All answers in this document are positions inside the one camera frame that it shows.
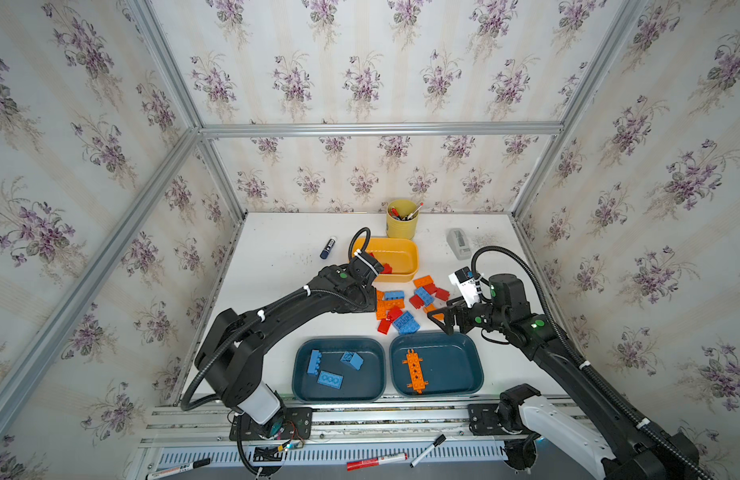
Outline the long orange lego plate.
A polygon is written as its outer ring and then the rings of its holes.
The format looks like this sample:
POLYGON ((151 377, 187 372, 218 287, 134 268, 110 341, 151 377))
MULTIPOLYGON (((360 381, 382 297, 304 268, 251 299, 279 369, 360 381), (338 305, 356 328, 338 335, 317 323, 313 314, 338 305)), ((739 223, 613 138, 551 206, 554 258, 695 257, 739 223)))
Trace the long orange lego plate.
POLYGON ((407 385, 413 392, 422 395, 428 386, 422 368, 423 358, 414 349, 408 349, 403 364, 408 367, 410 382, 407 385))

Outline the blue sloped lego brick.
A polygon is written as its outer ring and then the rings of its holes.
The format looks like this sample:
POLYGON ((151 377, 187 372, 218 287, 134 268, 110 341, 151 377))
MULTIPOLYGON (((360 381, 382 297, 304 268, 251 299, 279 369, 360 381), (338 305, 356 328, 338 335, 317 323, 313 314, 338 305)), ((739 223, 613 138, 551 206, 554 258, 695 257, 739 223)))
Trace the blue sloped lego brick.
POLYGON ((357 352, 345 352, 340 361, 356 371, 360 371, 364 364, 364 359, 357 352))

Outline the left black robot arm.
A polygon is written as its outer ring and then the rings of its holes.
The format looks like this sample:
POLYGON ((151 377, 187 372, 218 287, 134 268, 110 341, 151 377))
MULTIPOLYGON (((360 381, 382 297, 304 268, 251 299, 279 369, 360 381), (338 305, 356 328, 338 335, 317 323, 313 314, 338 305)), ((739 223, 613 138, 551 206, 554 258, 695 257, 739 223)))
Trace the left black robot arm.
POLYGON ((368 227, 353 236, 348 261, 328 265, 300 289, 239 314, 229 308, 213 321, 194 366, 197 374, 180 400, 183 411, 220 401, 231 411, 269 428, 284 420, 281 397, 263 380, 266 354, 307 322, 327 313, 377 310, 374 281, 382 263, 367 252, 368 227))

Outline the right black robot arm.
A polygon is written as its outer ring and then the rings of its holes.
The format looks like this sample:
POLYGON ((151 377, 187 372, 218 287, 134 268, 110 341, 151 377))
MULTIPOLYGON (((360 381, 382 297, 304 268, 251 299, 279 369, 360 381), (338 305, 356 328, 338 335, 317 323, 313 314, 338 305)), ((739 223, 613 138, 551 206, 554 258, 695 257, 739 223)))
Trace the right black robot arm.
POLYGON ((429 313, 429 319, 448 335, 474 328, 502 334, 503 344, 553 378, 592 424, 585 427, 556 412, 537 388, 524 383, 500 396, 496 414, 502 429, 550 441, 596 479, 708 478, 696 445, 684 433, 669 434, 633 406, 573 345, 552 315, 540 281, 519 255, 502 246, 482 247, 449 280, 458 296, 429 313), (509 257, 524 270, 540 312, 533 311, 517 275, 479 272, 478 260, 489 252, 509 257))

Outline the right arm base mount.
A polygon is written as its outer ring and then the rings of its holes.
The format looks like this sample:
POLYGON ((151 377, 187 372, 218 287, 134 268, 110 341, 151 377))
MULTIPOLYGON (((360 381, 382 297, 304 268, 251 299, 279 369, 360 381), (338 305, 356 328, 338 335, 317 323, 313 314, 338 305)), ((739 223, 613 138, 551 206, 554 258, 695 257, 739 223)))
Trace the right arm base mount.
POLYGON ((522 420, 520 407, 540 396, 538 389, 524 383, 502 392, 497 402, 469 404, 469 430, 474 436, 530 434, 532 430, 522 420))

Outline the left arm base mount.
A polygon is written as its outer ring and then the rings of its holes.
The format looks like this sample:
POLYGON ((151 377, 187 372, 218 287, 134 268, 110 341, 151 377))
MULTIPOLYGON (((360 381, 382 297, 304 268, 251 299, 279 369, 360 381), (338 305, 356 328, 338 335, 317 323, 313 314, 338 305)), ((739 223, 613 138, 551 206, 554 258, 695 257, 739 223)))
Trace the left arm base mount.
POLYGON ((308 440, 314 410, 309 407, 285 408, 266 424, 256 423, 250 415, 235 415, 229 439, 231 441, 308 440))

